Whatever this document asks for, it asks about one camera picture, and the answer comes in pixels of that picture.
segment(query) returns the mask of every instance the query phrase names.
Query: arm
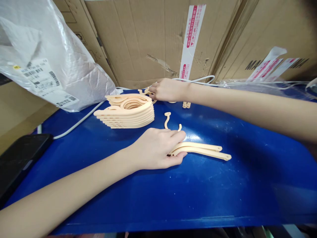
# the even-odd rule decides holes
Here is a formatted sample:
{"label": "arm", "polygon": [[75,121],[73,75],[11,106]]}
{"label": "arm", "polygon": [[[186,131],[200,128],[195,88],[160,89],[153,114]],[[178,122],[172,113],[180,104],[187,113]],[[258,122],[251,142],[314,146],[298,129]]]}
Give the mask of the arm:
{"label": "arm", "polygon": [[262,93],[224,89],[161,79],[150,97],[187,101],[232,114],[259,127],[297,140],[317,143],[317,104]]}
{"label": "arm", "polygon": [[148,129],[134,144],[26,196],[0,211],[0,237],[43,237],[98,193],[140,169],[181,164],[167,157],[184,131]]}

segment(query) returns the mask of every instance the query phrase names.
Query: person's left hand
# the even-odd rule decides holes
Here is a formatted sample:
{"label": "person's left hand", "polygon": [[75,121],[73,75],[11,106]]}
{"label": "person's left hand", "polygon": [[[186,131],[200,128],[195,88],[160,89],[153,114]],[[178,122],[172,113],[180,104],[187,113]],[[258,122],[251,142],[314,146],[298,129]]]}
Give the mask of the person's left hand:
{"label": "person's left hand", "polygon": [[123,150],[129,155],[136,170],[166,169],[181,164],[187,155],[186,152],[180,152],[177,156],[167,156],[185,136],[184,131],[149,128],[135,143]]}

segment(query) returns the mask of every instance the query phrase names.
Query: black phone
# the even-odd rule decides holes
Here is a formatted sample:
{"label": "black phone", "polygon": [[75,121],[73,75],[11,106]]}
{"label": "black phone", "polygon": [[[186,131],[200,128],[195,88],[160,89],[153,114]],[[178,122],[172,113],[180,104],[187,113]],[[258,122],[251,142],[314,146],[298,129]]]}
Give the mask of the black phone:
{"label": "black phone", "polygon": [[0,209],[52,141],[51,134],[22,136],[0,156]]}

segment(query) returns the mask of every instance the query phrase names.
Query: cardboard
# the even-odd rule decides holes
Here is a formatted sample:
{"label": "cardboard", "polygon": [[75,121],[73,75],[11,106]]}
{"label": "cardboard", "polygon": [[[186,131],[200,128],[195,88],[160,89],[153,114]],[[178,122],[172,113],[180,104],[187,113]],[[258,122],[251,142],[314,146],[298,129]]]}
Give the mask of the cardboard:
{"label": "cardboard", "polygon": [[213,70],[216,82],[248,79],[274,46],[287,50],[278,57],[283,60],[278,61],[275,70],[286,59],[299,58],[281,78],[316,77],[317,32],[311,9],[305,0],[248,0],[234,21]]}
{"label": "cardboard", "polygon": [[58,107],[9,82],[0,85],[0,154],[19,137],[31,133]]}
{"label": "cardboard", "polygon": [[105,72],[109,75],[112,81],[118,86],[116,78],[114,77],[106,52],[100,41],[98,41],[98,34],[93,21],[88,13],[86,5],[83,0],[53,0],[68,27],[78,36],[83,45],[99,64]]}
{"label": "cardboard", "polygon": [[85,1],[121,87],[140,89],[179,76],[190,5],[206,4],[189,79],[208,75],[238,0]]}

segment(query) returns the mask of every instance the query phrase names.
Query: white plastic bag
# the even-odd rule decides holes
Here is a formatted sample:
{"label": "white plastic bag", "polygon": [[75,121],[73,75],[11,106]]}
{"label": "white plastic bag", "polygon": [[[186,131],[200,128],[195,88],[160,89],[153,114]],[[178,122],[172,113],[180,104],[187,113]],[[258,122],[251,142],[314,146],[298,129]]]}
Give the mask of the white plastic bag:
{"label": "white plastic bag", "polygon": [[68,112],[118,94],[51,0],[0,1],[0,72]]}

